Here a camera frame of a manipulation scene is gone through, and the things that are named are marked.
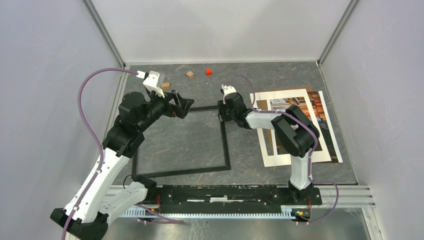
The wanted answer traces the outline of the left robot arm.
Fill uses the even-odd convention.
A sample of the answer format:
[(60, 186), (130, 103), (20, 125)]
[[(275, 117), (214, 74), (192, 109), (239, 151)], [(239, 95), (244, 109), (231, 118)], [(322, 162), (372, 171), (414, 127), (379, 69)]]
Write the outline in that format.
[(63, 228), (63, 239), (70, 234), (79, 240), (101, 240), (109, 225), (126, 210), (142, 201), (151, 204), (156, 200), (156, 183), (148, 178), (133, 181), (109, 200), (105, 195), (145, 140), (144, 131), (161, 116), (184, 119), (194, 102), (176, 90), (162, 96), (151, 91), (149, 101), (137, 91), (123, 97), (112, 128), (98, 144), (99, 157), (86, 180), (64, 208), (56, 208), (50, 215)]

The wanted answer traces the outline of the book photo print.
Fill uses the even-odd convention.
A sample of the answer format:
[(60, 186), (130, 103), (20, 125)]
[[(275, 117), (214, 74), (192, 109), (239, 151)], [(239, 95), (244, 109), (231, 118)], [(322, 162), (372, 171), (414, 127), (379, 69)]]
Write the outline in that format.
[[(331, 122), (327, 117), (327, 107), (324, 106), (324, 102), (321, 100), (321, 95), (321, 91), (309, 91), (307, 93), (307, 97), (310, 101), (310, 105), (313, 109), (316, 121), (320, 128), (321, 136), (328, 150), (329, 159), (327, 161), (332, 163), (342, 163), (343, 158), (336, 141), (333, 127), (331, 126)], [(308, 105), (303, 96), (275, 98), (269, 101), (269, 106), (272, 111), (284, 111), (291, 105), (298, 106), (310, 120), (312, 119)]]

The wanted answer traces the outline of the black picture frame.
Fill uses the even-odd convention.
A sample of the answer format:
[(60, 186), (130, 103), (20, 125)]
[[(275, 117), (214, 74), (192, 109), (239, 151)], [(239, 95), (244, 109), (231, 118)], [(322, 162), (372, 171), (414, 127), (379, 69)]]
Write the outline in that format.
[(217, 105), (193, 107), (185, 119), (163, 117), (133, 156), (134, 178), (160, 178), (231, 169), (225, 122)]

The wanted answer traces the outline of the white mat board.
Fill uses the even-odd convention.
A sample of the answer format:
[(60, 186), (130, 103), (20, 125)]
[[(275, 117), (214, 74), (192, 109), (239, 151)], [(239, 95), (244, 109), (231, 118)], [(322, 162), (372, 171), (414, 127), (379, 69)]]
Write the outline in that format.
[[(267, 91), (267, 92), (257, 92), (255, 94), (250, 94), (250, 99), (254, 101), (254, 107), (257, 107), (257, 100), (266, 100), (267, 110), (272, 111), (269, 101), (271, 99), (283, 99), (283, 98), (292, 98), (292, 97), (304, 97), (307, 103), (308, 110), (310, 112), (311, 119), (309, 119), (315, 127), (318, 128), (320, 137), (318, 138), (318, 146), (314, 153), (312, 154), (313, 163), (330, 163), (327, 160), (329, 157), (329, 152), (327, 150), (326, 143), (321, 136), (321, 130), (318, 125), (316, 116), (314, 114), (313, 108), (310, 105), (308, 99), (308, 91), (306, 89), (293, 89), (293, 90), (280, 90), (280, 91)], [(321, 100), (324, 102), (324, 95), (322, 92)], [(261, 150), (262, 160), (265, 167), (276, 167), (276, 166), (287, 166), (291, 164), (290, 154), (283, 147), (281, 141), (277, 138), (277, 134), (274, 130), (268, 129), (258, 129), (258, 141)]]

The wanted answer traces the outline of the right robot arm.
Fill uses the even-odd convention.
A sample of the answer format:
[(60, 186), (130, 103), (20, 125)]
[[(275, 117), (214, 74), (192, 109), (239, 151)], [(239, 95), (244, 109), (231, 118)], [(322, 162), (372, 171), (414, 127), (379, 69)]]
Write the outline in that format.
[(318, 146), (320, 133), (302, 110), (296, 105), (284, 111), (248, 108), (238, 92), (225, 95), (218, 101), (218, 109), (224, 121), (233, 121), (240, 128), (275, 132), (290, 154), (289, 199), (295, 204), (306, 201), (314, 188), (312, 154)]

